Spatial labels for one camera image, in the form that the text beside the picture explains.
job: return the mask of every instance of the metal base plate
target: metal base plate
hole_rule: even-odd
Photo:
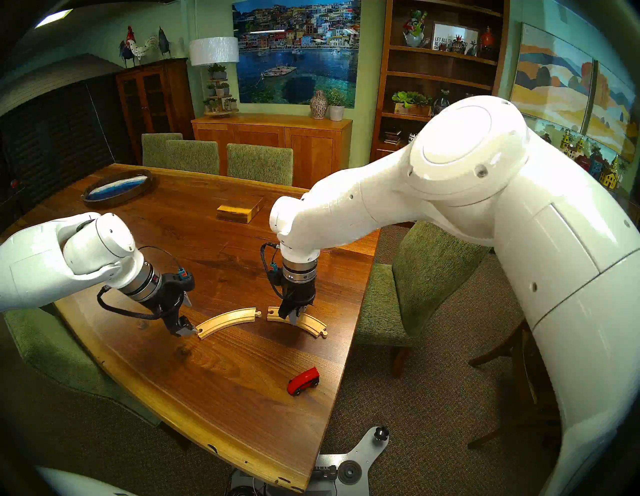
[[[359,465],[362,475],[356,483],[346,479],[351,484],[344,484],[340,478],[334,481],[319,480],[310,481],[305,491],[307,496],[369,496],[369,467],[373,465],[376,458],[385,450],[389,443],[389,438],[385,441],[378,441],[374,437],[377,427],[372,427],[367,431],[355,448],[344,454],[319,454],[316,459],[317,467],[330,467],[335,465],[340,467],[342,462],[351,460]],[[350,464],[345,464],[344,469],[349,470]],[[252,486],[253,478],[240,470],[236,470],[231,478],[231,488],[238,486]],[[256,492],[262,495],[264,483],[255,480]],[[292,493],[283,488],[267,485],[268,496],[290,496]]]

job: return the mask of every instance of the harbor photo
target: harbor photo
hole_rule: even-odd
[[[308,104],[339,89],[355,104],[360,0],[245,0],[233,5],[242,103]]]

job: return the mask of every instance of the green wall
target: green wall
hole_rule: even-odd
[[[602,62],[631,88],[634,87],[631,77],[620,60],[620,57],[607,41],[606,37],[592,24],[574,14],[571,10],[558,5],[554,0],[511,0],[507,51],[504,71],[498,90],[500,97],[507,100],[511,97],[511,89],[518,66],[523,22],[547,31],[578,47],[594,59]],[[640,150],[636,148],[636,154],[631,162],[630,170],[623,175],[620,186],[627,193],[631,192],[638,171],[639,160]]]
[[[96,26],[87,26],[72,40],[65,37],[58,44],[6,73],[0,80],[0,87],[38,67],[82,53],[91,53],[124,66],[118,55],[118,45],[126,37],[129,25],[132,26],[139,44],[149,36],[157,35],[158,27],[162,26],[172,43],[172,56],[187,57],[190,40],[210,36],[233,36],[232,3],[233,0],[179,0],[167,5],[123,4],[120,15],[106,19]],[[355,108],[346,109],[344,113],[345,118],[353,120],[350,167],[359,167],[369,162],[380,79],[384,22],[385,0],[362,0]],[[147,56],[143,61],[148,63],[159,58],[159,51],[154,51],[153,55]],[[227,74],[231,91],[237,94],[235,64],[227,65]],[[189,85],[196,116],[202,116],[204,111],[202,100],[206,78],[205,68],[189,68]],[[310,115],[309,107],[306,105],[239,103],[239,109],[241,112]]]

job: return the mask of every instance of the red toy train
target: red toy train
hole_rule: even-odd
[[[292,396],[297,396],[303,389],[308,387],[316,387],[320,382],[320,374],[315,367],[302,372],[299,376],[294,377],[287,386],[287,392]]]

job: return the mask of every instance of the green chair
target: green chair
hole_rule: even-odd
[[[227,145],[228,174],[240,179],[291,186],[293,150],[291,148]]]
[[[52,313],[55,307],[48,305]],[[53,382],[119,404],[153,426],[160,419],[92,360],[62,320],[40,308],[8,310],[4,320],[22,360]]]
[[[416,222],[401,241],[393,265],[373,265],[355,342],[394,346],[392,374],[400,377],[411,347],[422,343],[431,316],[488,251],[434,224]]]
[[[181,132],[155,132],[142,135],[142,167],[166,169],[166,142],[181,140]]]
[[[166,142],[165,168],[220,173],[220,156],[215,141],[171,140]]]

